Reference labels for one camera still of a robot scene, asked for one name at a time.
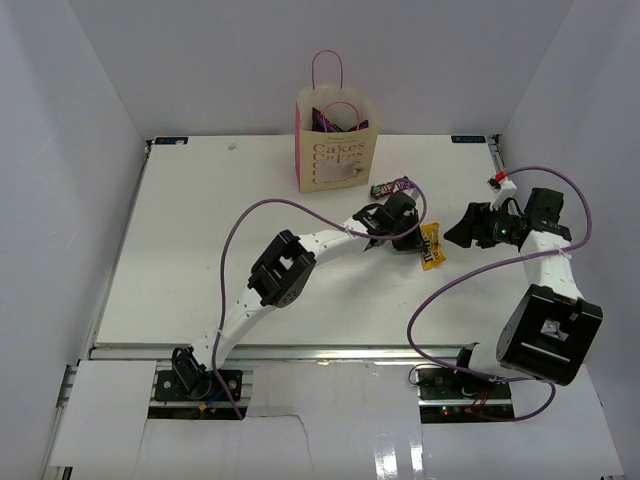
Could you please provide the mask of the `yellow M&M peanut packet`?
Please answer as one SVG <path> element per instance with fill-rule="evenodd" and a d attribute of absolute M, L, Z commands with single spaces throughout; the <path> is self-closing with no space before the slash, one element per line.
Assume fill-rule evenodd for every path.
<path fill-rule="evenodd" d="M 446 260 L 441 248 L 439 233 L 440 224 L 437 222 L 420 226 L 420 234 L 424 241 L 424 248 L 421 252 L 421 266 L 424 271 L 434 269 Z"/>

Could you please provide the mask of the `purple brown M&M packet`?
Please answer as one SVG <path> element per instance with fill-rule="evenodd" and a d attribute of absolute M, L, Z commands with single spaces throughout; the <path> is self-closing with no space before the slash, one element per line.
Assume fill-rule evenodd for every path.
<path fill-rule="evenodd" d="M 403 176 L 392 181 L 372 185 L 369 189 L 369 196 L 374 200 L 382 200 L 398 191 L 407 191 L 412 188 L 412 181 L 407 176 Z"/>

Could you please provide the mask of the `purple blue chips bag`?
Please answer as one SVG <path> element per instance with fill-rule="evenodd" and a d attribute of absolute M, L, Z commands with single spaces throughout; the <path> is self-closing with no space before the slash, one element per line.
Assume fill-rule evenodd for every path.
<path fill-rule="evenodd" d="M 326 113 L 313 108 L 311 111 L 311 130 L 320 133 L 343 133 L 365 130 L 369 127 L 369 121 L 363 120 L 347 127 L 345 121 L 335 122 Z"/>

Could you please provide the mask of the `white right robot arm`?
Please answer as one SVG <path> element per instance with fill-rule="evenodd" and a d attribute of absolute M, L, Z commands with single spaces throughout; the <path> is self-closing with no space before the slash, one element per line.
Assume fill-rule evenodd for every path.
<path fill-rule="evenodd" d="M 462 248 L 514 245 L 522 256 L 548 251 L 524 262 L 528 289 L 502 330 L 496 360 L 557 385 L 570 384 L 602 323 L 602 309 L 587 302 L 573 277 L 567 249 L 571 234 L 560 224 L 562 193 L 534 188 L 522 212 L 508 202 L 472 202 L 444 238 Z"/>

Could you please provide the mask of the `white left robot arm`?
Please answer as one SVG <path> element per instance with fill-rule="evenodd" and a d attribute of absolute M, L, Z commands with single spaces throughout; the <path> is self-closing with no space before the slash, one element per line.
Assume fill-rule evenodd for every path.
<path fill-rule="evenodd" d="M 401 253 L 424 249 L 419 209 L 407 193 L 391 194 L 382 203 L 364 206 L 342 223 L 330 221 L 293 201 L 280 201 L 304 211 L 329 226 L 327 230 L 296 235 L 279 232 L 253 263 L 239 298 L 227 301 L 226 261 L 237 221 L 225 240 L 219 266 L 221 314 L 217 325 L 187 347 L 172 354 L 177 387 L 188 398 L 206 400 L 224 389 L 219 368 L 233 348 L 271 312 L 299 298 L 313 270 L 351 253 L 365 252 L 389 242 Z"/>

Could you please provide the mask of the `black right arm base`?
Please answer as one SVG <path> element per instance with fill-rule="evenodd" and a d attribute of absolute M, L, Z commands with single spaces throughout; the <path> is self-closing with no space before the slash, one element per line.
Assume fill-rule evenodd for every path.
<path fill-rule="evenodd" d="M 510 387 L 426 363 L 408 373 L 418 394 L 422 424 L 509 421 L 515 418 Z"/>

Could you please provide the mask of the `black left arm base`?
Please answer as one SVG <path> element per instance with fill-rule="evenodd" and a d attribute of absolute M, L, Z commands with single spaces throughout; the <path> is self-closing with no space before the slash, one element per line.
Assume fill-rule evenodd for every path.
<path fill-rule="evenodd" d="M 157 372 L 151 419 L 242 420 L 246 407 L 240 406 L 243 372 L 219 370 L 230 396 L 213 371 L 206 371 L 194 358 L 192 348 L 175 348 L 171 367 Z"/>

